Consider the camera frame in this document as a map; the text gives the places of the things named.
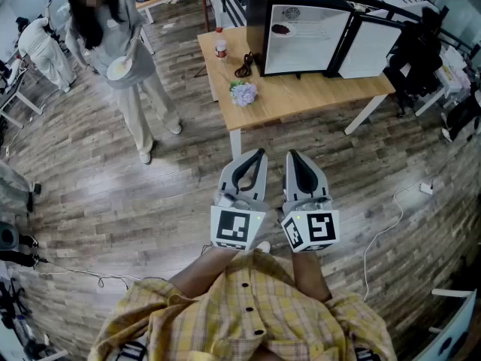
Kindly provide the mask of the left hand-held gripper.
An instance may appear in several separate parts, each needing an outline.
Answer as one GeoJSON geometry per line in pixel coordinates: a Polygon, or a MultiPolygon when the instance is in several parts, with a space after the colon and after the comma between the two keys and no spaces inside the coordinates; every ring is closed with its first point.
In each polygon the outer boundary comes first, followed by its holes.
{"type": "Polygon", "coordinates": [[[251,249],[269,210],[262,202],[267,170],[268,157],[263,148],[242,153],[222,170],[219,189],[224,192],[217,193],[210,209],[210,240],[214,247],[251,249]]]}

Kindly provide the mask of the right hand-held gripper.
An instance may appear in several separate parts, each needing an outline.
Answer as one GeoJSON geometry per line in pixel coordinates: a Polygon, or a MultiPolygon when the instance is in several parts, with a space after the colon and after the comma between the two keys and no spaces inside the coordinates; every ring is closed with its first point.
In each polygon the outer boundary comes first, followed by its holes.
{"type": "Polygon", "coordinates": [[[286,202],[281,226],[293,253],[323,250],[340,241],[339,211],[332,207],[322,169],[297,150],[286,155],[286,202]]]}

